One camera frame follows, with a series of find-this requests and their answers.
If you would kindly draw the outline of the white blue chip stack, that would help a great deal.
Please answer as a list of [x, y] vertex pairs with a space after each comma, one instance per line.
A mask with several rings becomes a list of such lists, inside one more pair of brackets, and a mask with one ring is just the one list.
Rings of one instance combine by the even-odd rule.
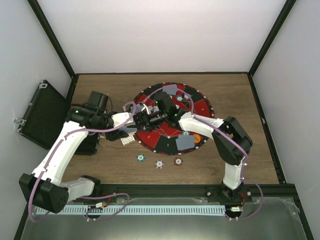
[[155, 162], [155, 167], [156, 167], [157, 169], [162, 169], [162, 168], [164, 167], [164, 162], [163, 162], [162, 160], [157, 160], [157, 161]]

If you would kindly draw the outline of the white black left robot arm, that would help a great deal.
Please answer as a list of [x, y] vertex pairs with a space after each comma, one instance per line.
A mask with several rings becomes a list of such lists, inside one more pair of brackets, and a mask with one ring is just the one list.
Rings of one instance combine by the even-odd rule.
[[57, 214], [71, 201], [97, 202], [101, 198], [101, 182], [94, 177], [84, 175], [77, 180], [62, 181], [68, 164], [89, 133], [104, 133], [111, 141], [128, 137], [124, 127], [147, 128], [151, 112], [145, 103], [130, 101], [130, 110], [124, 105], [123, 112], [107, 113], [107, 102], [107, 95], [92, 91], [87, 102], [73, 105], [48, 154], [31, 174], [20, 177], [19, 186], [31, 219], [35, 218], [35, 207]]

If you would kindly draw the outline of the blue patterned card deck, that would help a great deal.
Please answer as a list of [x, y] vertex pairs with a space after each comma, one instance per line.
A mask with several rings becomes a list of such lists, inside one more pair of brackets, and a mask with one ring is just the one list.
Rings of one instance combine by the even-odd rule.
[[122, 126], [118, 129], [119, 131], [125, 132], [128, 135], [133, 135], [134, 133], [137, 132], [137, 128], [134, 127], [127, 127], [127, 126]]

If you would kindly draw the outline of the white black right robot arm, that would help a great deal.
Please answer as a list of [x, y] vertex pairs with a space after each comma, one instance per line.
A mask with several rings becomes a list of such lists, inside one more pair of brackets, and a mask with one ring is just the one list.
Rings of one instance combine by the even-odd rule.
[[253, 146], [253, 141], [237, 119], [232, 116], [226, 119], [209, 118], [195, 114], [192, 109], [179, 109], [165, 91], [156, 93], [153, 99], [158, 111], [149, 113], [147, 107], [138, 112], [132, 109], [132, 127], [150, 132], [156, 126], [167, 123], [180, 131], [213, 139], [220, 158], [225, 162], [223, 198], [229, 202], [236, 200], [244, 184], [243, 167]]

